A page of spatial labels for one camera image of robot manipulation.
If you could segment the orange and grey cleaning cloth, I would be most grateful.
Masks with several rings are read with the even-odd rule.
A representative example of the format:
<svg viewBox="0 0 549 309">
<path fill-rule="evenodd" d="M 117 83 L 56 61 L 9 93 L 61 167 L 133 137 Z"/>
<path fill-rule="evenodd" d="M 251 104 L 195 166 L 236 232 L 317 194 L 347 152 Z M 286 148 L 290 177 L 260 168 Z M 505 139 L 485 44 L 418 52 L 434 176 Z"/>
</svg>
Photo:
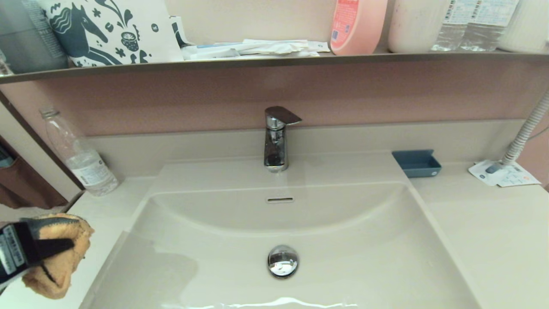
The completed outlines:
<svg viewBox="0 0 549 309">
<path fill-rule="evenodd" d="M 90 248 L 94 229 L 85 219 L 68 214 L 53 213 L 33 218 L 22 218 L 37 240 L 69 239 L 71 249 L 45 259 L 22 277 L 26 287 L 43 297 L 58 300 L 65 297 L 71 286 L 71 276 L 77 270 Z"/>
</svg>

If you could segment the chrome lever faucet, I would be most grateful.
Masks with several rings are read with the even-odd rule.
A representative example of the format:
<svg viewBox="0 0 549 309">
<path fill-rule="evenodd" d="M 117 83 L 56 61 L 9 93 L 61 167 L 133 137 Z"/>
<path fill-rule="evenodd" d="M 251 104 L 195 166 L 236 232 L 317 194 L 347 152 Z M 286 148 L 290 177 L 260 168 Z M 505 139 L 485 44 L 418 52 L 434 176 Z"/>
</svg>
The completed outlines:
<svg viewBox="0 0 549 309">
<path fill-rule="evenodd" d="M 300 122 L 302 118 L 282 106 L 265 109 L 263 166 L 269 172 L 280 173 L 288 168 L 286 127 Z"/>
</svg>

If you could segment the white ceramic sink basin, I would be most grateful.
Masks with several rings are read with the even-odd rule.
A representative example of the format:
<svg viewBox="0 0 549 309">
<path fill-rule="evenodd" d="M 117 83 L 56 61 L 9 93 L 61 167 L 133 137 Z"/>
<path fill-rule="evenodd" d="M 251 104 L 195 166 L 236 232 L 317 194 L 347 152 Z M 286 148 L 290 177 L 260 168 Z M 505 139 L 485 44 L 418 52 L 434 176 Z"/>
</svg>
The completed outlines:
<svg viewBox="0 0 549 309">
<path fill-rule="evenodd" d="M 268 253 L 299 268 L 276 279 Z M 80 309 L 482 309 L 388 153 L 163 167 Z"/>
</svg>

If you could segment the clear plastic water bottle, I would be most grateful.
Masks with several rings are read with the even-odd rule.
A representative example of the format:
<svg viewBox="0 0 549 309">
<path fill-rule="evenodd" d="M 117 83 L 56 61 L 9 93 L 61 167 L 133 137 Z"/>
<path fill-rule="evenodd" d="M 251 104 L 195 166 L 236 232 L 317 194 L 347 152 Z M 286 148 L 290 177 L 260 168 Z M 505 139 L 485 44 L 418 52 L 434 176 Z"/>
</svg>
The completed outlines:
<svg viewBox="0 0 549 309">
<path fill-rule="evenodd" d="M 104 196 L 119 186 L 114 173 L 76 125 L 54 107 L 42 107 L 39 112 L 53 152 L 90 194 Z"/>
</svg>

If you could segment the grey container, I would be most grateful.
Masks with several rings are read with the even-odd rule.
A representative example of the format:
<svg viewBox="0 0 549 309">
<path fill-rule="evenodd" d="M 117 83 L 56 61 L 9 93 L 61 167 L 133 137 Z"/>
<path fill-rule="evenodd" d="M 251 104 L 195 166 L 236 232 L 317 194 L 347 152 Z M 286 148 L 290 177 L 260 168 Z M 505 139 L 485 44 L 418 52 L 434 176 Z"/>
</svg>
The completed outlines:
<svg viewBox="0 0 549 309">
<path fill-rule="evenodd" d="M 69 67 L 37 0 L 0 0 L 0 51 L 16 74 Z"/>
</svg>

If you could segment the white bag with horse print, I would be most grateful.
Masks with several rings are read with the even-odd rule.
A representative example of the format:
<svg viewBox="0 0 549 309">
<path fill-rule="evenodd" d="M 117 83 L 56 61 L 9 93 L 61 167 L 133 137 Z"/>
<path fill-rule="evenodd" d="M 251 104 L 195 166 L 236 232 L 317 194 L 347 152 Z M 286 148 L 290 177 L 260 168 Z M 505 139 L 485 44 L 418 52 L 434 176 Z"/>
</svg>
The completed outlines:
<svg viewBox="0 0 549 309">
<path fill-rule="evenodd" d="M 77 67 L 183 61 L 165 0 L 38 0 Z"/>
</svg>

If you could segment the white box with dark print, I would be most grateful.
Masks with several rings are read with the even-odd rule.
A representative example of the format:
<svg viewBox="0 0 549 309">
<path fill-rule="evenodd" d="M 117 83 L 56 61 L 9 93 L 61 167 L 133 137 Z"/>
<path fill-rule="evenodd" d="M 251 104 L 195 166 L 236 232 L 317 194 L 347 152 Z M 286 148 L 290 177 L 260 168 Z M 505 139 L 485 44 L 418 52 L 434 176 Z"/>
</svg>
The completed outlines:
<svg viewBox="0 0 549 309">
<path fill-rule="evenodd" d="M 170 19 L 170 24 L 171 24 L 172 29 L 173 29 L 173 33 L 176 36 L 176 41 L 177 41 L 178 46 L 180 48 L 184 48 L 184 47 L 187 47 L 187 46 L 196 46 L 195 43 L 193 43 L 192 41 L 190 41 L 187 38 L 186 33 L 184 31 L 182 18 L 180 16 L 170 15 L 169 19 Z"/>
</svg>

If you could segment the crumpled white plastic packet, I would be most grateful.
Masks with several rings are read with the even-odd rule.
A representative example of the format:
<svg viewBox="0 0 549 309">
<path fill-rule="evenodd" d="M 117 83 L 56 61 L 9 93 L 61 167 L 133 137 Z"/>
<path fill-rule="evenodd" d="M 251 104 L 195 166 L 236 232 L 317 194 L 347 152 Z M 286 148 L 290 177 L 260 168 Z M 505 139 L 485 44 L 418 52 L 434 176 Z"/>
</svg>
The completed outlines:
<svg viewBox="0 0 549 309">
<path fill-rule="evenodd" d="M 320 53 L 308 51 L 308 40 L 259 40 L 245 39 L 236 49 L 240 55 L 269 55 L 275 57 L 319 57 Z"/>
</svg>

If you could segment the blue plastic soap dish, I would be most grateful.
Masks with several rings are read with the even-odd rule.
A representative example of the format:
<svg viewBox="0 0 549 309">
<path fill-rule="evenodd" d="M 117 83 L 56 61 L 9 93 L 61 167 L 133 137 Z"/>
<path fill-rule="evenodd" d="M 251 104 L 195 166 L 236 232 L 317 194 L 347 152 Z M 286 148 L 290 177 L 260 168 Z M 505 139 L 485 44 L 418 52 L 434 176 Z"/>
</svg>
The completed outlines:
<svg viewBox="0 0 549 309">
<path fill-rule="evenodd" d="M 392 151 L 392 156 L 408 178 L 434 177 L 442 170 L 433 149 Z"/>
</svg>

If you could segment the pink plastic bottle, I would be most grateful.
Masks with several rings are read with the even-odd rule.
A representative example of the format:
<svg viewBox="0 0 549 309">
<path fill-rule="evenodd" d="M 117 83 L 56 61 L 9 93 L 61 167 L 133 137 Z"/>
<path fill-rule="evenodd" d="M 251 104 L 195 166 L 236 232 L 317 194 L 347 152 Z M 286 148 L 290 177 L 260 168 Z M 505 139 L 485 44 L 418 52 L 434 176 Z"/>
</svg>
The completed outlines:
<svg viewBox="0 0 549 309">
<path fill-rule="evenodd" d="M 371 55 L 380 41 L 388 0 L 337 0 L 331 28 L 335 55 Z"/>
</svg>

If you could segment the plain white round container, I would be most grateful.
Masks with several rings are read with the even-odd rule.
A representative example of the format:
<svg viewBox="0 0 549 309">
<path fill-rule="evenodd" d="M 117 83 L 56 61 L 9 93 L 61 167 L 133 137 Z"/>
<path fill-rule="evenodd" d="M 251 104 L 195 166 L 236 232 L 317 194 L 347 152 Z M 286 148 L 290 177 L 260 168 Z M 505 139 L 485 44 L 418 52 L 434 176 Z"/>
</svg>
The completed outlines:
<svg viewBox="0 0 549 309">
<path fill-rule="evenodd" d="M 392 53 L 427 53 L 437 40 L 450 0 L 395 0 L 388 34 Z"/>
</svg>

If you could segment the white printed paper leaflet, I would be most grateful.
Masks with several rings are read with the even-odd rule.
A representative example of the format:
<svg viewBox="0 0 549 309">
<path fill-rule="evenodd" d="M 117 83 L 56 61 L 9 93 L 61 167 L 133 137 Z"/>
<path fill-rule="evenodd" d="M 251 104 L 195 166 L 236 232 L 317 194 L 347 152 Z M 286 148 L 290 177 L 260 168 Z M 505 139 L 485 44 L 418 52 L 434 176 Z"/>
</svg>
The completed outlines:
<svg viewBox="0 0 549 309">
<path fill-rule="evenodd" d="M 484 160 L 471 166 L 468 171 L 476 179 L 488 186 L 498 186 L 502 183 L 513 168 L 500 161 Z"/>
<path fill-rule="evenodd" d="M 506 174 L 497 184 L 497 186 L 501 188 L 541 184 L 537 178 L 519 164 L 506 166 L 504 170 L 506 171 Z"/>
</svg>

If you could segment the small clear labelled water bottle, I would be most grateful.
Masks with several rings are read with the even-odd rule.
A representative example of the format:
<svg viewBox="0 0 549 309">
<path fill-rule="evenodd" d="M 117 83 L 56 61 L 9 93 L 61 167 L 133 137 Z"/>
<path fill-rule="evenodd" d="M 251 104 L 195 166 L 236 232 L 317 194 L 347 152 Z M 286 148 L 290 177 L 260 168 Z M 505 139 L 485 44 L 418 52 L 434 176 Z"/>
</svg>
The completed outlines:
<svg viewBox="0 0 549 309">
<path fill-rule="evenodd" d="M 449 52 L 459 47 L 477 5 L 477 0 L 450 0 L 443 24 L 431 51 Z"/>
<path fill-rule="evenodd" d="M 475 0 L 473 14 L 459 49 L 467 52 L 494 51 L 519 2 L 520 0 Z"/>
</svg>

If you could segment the white ribbed container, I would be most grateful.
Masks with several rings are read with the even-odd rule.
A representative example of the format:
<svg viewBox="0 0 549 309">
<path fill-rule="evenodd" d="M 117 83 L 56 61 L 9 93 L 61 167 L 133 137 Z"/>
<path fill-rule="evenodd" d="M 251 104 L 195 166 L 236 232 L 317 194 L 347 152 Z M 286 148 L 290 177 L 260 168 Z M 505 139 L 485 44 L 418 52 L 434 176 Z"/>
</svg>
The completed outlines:
<svg viewBox="0 0 549 309">
<path fill-rule="evenodd" d="M 519 0 L 497 48 L 515 53 L 549 53 L 549 0 Z"/>
</svg>

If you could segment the brown wall shelf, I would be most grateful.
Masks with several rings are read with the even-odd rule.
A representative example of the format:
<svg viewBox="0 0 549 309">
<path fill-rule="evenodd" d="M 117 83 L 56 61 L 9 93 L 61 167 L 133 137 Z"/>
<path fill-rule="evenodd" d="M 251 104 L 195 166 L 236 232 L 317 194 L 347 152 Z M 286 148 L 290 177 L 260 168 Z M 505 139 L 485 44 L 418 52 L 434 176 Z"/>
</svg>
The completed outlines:
<svg viewBox="0 0 549 309">
<path fill-rule="evenodd" d="M 549 54 L 512 53 L 509 51 L 466 52 L 466 53 L 377 53 L 372 55 L 324 55 L 302 58 L 228 59 L 214 61 L 175 61 L 168 63 L 147 63 L 128 65 L 108 65 L 87 68 L 70 68 L 15 74 L 0 77 L 0 85 L 19 82 L 58 78 L 78 78 L 85 76 L 107 76 L 109 74 L 185 71 L 194 69 L 225 68 L 276 68 L 315 65 L 351 65 L 367 63 L 388 63 L 398 61 L 533 61 L 549 63 Z"/>
</svg>

